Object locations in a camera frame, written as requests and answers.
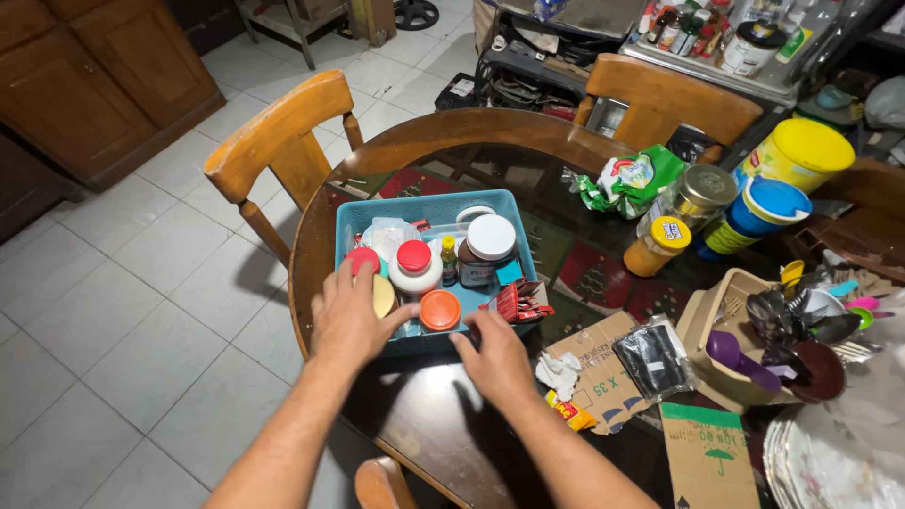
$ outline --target chair backrest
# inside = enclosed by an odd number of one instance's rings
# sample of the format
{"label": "chair backrest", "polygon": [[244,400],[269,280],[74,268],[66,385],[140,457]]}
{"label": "chair backrest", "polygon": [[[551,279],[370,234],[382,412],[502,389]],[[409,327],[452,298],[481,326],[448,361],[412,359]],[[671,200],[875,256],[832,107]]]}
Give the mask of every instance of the chair backrest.
{"label": "chair backrest", "polygon": [[[600,53],[587,80],[588,94],[629,102],[613,138],[636,149],[664,144],[680,123],[730,145],[763,112],[720,87],[659,65],[614,53]],[[595,99],[582,101],[576,123],[587,124]]]}
{"label": "chair backrest", "polygon": [[402,467],[389,456],[368,459],[358,467],[355,496],[363,509],[418,509]]}
{"label": "chair backrest", "polygon": [[289,266],[290,249],[261,209],[248,199],[255,179],[267,167],[304,209],[332,168],[311,130],[342,115],[349,146],[364,144],[352,115],[352,96],[342,71],[314,76],[245,123],[205,163],[205,175],[261,240]]}

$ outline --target stack of plates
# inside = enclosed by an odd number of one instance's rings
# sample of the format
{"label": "stack of plates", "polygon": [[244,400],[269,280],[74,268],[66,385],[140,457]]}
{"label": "stack of plates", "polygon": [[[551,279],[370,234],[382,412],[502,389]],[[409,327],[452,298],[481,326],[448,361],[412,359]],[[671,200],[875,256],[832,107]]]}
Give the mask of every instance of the stack of plates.
{"label": "stack of plates", "polygon": [[823,405],[787,408],[764,439],[764,473],[782,509],[905,507],[900,472],[878,467],[900,458],[857,440]]}

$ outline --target cardboard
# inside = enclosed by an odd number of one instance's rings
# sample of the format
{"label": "cardboard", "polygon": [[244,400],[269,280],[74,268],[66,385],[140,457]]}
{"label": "cardboard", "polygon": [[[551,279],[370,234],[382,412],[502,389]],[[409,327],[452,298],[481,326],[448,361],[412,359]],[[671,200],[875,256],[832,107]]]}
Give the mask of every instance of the cardboard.
{"label": "cardboard", "polygon": [[759,509],[737,414],[674,403],[660,414],[677,509]]}
{"label": "cardboard", "polygon": [[591,428],[597,435],[616,433],[649,406],[613,350],[613,341],[635,325],[632,315],[620,311],[546,348],[554,358],[571,351],[581,361],[572,401],[599,421]]}

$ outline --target crumpled tissue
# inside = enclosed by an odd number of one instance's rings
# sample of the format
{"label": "crumpled tissue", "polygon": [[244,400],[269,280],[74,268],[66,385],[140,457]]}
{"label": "crumpled tissue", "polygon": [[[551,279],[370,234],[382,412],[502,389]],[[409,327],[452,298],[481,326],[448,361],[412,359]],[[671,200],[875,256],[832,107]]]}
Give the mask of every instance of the crumpled tissue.
{"label": "crumpled tissue", "polygon": [[572,400],[572,390],[578,382],[580,371],[581,362],[571,351],[567,351],[559,359],[553,359],[548,353],[541,353],[534,376],[555,390],[559,400],[565,403]]}

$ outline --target hand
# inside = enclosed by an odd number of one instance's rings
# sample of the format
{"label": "hand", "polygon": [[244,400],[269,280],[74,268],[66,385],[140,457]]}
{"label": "hand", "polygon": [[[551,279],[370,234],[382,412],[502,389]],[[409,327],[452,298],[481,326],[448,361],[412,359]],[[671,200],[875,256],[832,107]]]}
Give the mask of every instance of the hand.
{"label": "hand", "polygon": [[[360,274],[371,274],[371,263],[364,262]],[[407,304],[378,319],[374,313],[374,279],[356,277],[353,283],[352,260],[324,280],[324,293],[311,299],[314,333],[311,358],[342,369],[351,368],[355,376],[389,341],[400,325],[419,313],[418,304]]]}
{"label": "hand", "polygon": [[481,331],[481,351],[459,332],[451,333],[450,341],[478,391],[504,415],[509,404],[517,407],[525,398],[537,398],[528,352],[503,317],[478,311],[466,316],[465,323]]}

